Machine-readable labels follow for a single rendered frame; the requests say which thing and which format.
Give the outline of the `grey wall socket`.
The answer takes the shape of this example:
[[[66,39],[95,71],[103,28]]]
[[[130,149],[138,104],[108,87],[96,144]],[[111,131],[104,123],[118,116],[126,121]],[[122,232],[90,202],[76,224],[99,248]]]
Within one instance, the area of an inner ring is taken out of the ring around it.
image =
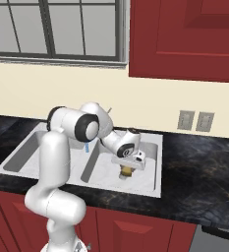
[[[179,114],[178,129],[191,130],[195,113],[189,110],[181,110]]]
[[[214,114],[212,112],[200,112],[196,130],[199,132],[209,132],[213,118]]]

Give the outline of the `grey dishwasher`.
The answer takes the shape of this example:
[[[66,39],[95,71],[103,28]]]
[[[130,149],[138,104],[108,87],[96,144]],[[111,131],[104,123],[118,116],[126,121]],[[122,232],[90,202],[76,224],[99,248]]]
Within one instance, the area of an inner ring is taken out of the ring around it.
[[[189,252],[229,252],[229,230],[198,225]]]

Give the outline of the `red base cupboard door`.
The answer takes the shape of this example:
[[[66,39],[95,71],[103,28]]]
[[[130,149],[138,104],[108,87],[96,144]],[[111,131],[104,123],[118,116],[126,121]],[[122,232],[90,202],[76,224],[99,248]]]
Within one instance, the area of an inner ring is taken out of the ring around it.
[[[59,189],[38,197],[0,191],[0,236],[8,252],[99,252],[96,211]]]
[[[189,252],[196,225],[97,209],[100,252]]]

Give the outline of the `red wall cupboard door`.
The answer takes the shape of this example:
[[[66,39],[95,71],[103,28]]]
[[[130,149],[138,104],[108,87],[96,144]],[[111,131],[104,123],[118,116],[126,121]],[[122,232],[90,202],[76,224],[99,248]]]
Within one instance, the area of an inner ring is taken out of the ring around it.
[[[129,75],[229,83],[229,0],[131,0]]]

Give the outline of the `yellow sponge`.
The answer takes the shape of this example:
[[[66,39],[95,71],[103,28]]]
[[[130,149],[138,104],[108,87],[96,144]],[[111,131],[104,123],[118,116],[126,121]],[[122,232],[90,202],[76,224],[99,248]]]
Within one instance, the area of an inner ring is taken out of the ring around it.
[[[119,174],[119,178],[120,179],[127,179],[128,177],[132,176],[134,171],[135,170],[133,168],[122,165],[121,166],[121,171],[120,171],[120,174]]]

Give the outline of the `grey framed window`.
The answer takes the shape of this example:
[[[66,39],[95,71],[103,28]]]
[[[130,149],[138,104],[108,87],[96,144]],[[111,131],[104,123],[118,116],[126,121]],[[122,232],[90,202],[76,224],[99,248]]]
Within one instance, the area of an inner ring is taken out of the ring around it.
[[[123,68],[127,0],[0,0],[0,61]]]

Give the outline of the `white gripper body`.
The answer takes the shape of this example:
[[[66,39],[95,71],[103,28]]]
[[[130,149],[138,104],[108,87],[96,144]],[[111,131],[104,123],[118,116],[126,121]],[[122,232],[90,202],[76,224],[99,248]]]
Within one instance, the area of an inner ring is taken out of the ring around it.
[[[111,159],[113,163],[127,166],[133,169],[144,170],[145,159],[141,157],[129,156],[129,157],[113,157]]]

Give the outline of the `steel double sink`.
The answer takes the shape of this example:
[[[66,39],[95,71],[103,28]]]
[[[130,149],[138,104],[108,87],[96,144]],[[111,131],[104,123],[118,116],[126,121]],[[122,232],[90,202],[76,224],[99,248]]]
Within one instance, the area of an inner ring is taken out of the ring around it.
[[[0,173],[37,179],[39,145],[45,133],[46,124],[39,123],[0,164]],[[125,179],[120,178],[120,165],[111,161],[113,155],[98,139],[88,144],[88,152],[83,143],[71,140],[71,175],[67,183],[160,198],[163,136],[149,133],[141,136],[145,169],[135,170]]]

